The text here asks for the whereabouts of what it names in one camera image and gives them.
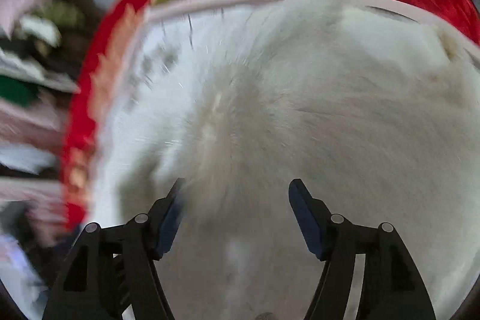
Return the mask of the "pink striped bedding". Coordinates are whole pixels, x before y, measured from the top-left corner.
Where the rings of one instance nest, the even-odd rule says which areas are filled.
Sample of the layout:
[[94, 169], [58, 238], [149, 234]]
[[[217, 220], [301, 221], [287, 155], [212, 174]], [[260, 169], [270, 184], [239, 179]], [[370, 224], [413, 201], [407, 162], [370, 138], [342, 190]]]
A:
[[66, 232], [60, 152], [71, 95], [42, 91], [22, 107], [1, 99], [1, 203], [27, 201], [41, 243]]

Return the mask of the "dark green folded garment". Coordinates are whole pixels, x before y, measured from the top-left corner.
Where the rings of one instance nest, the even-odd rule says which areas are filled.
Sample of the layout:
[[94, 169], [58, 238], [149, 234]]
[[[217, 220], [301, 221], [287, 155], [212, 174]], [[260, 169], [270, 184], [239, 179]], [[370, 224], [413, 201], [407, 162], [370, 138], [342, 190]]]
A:
[[28, 107], [37, 100], [39, 88], [7, 76], [0, 76], [0, 97], [12, 104]]

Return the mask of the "cluttered clothes shelf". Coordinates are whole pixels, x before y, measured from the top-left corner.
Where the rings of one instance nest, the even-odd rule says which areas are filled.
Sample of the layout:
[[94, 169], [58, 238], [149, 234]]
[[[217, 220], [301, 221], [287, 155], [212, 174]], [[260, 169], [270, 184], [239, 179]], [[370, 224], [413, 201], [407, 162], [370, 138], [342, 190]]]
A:
[[76, 93], [103, 16], [95, 0], [1, 0], [1, 76], [48, 93]]

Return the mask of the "white fluffy sweater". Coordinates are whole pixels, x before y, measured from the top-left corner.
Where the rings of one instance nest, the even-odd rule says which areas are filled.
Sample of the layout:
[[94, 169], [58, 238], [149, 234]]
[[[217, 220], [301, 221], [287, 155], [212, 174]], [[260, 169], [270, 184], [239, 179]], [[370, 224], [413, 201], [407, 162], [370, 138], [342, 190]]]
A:
[[322, 270], [302, 179], [400, 232], [439, 319], [479, 276], [479, 69], [442, 28], [343, 0], [223, 15], [100, 137], [89, 216], [127, 222], [184, 179], [158, 271], [178, 319], [300, 319]]

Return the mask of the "white grid patterned sheet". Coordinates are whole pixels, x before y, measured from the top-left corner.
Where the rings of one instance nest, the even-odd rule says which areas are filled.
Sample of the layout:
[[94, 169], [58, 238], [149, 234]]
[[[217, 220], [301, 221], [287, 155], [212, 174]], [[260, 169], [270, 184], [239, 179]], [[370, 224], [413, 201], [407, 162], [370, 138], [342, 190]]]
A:
[[[174, 60], [192, 55], [223, 15], [252, 11], [284, 0], [175, 0], [164, 6], [147, 8], [132, 36], [125, 39], [120, 54], [120, 72], [112, 83], [112, 96], [102, 109], [97, 136], [112, 133], [120, 115], [135, 105], [146, 91], [169, 71]], [[442, 28], [455, 37], [479, 64], [479, 47], [450, 23], [439, 17], [394, 0], [343, 0], [384, 15]]]

